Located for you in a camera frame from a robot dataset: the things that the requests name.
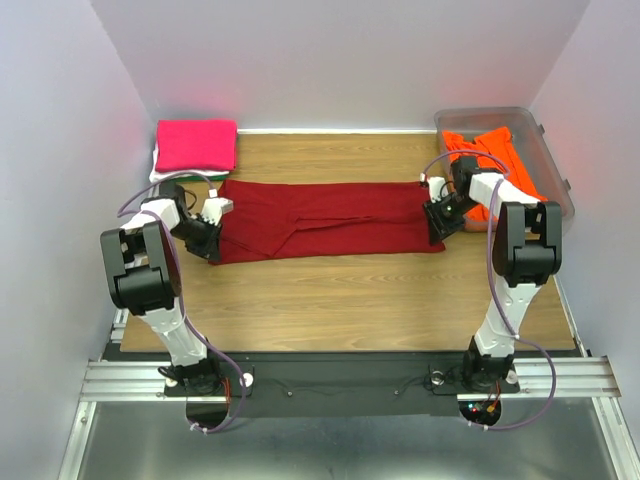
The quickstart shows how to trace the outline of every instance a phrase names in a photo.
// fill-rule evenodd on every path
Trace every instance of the white wall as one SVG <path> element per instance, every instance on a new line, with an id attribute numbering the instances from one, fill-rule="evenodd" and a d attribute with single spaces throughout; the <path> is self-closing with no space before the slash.
<path id="1" fill-rule="evenodd" d="M 528 106 L 588 0 L 93 0 L 151 117 L 424 128 Z"/>
<path id="2" fill-rule="evenodd" d="M 53 479 L 113 318 L 99 234 L 151 125 L 88 2 L 3 2 L 0 39 L 0 476 Z"/>
<path id="3" fill-rule="evenodd" d="M 609 355 L 640 443 L 640 3 L 593 0 L 533 104 L 576 216 L 560 277 L 580 335 Z"/>

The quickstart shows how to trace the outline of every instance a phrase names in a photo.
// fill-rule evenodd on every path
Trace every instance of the red cloth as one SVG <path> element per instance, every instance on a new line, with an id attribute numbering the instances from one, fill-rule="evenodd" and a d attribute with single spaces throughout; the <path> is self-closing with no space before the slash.
<path id="1" fill-rule="evenodd" d="M 279 185 L 227 180 L 221 263 L 366 253 L 441 252 L 429 245 L 416 183 Z"/>

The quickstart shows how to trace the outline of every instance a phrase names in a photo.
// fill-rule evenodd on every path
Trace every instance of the white folded cloth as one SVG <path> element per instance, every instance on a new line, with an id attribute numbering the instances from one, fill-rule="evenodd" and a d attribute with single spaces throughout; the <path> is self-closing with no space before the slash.
<path id="1" fill-rule="evenodd" d="M 159 180 L 164 180 L 165 178 L 175 175 L 178 172 L 156 172 L 156 164 L 158 163 L 158 144 L 156 143 L 156 148 L 153 150 L 153 168 L 151 169 L 151 173 L 149 174 L 149 181 L 157 182 Z M 220 175 L 229 175 L 228 171 L 218 171 L 218 170 L 189 170 L 184 175 L 179 175 L 180 177 L 193 177 L 193 173 L 196 172 L 200 175 L 204 175 L 205 177 L 218 177 Z"/>

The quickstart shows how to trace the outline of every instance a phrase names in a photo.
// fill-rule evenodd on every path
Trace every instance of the folded pink towel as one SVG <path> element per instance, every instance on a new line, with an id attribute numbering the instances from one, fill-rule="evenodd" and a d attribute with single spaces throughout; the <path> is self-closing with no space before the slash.
<path id="1" fill-rule="evenodd" d="M 233 170 L 238 126 L 233 120 L 160 120 L 158 162 L 161 173 L 180 170 Z"/>

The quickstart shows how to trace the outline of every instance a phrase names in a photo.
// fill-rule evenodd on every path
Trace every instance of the wooden table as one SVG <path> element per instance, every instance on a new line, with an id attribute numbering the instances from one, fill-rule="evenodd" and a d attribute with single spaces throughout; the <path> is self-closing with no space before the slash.
<path id="1" fill-rule="evenodd" d="M 433 135 L 244 135 L 233 178 L 415 181 L 436 154 Z M 200 203 L 206 185 L 189 188 Z M 445 243 L 447 250 L 435 254 L 213 267 L 187 254 L 179 242 L 187 311 L 197 328 L 226 351 L 464 350 L 489 305 L 486 237 L 459 233 Z M 534 299 L 521 334 L 551 349 L 574 347 L 554 282 Z M 121 348 L 164 350 L 135 317 L 129 318 Z"/>

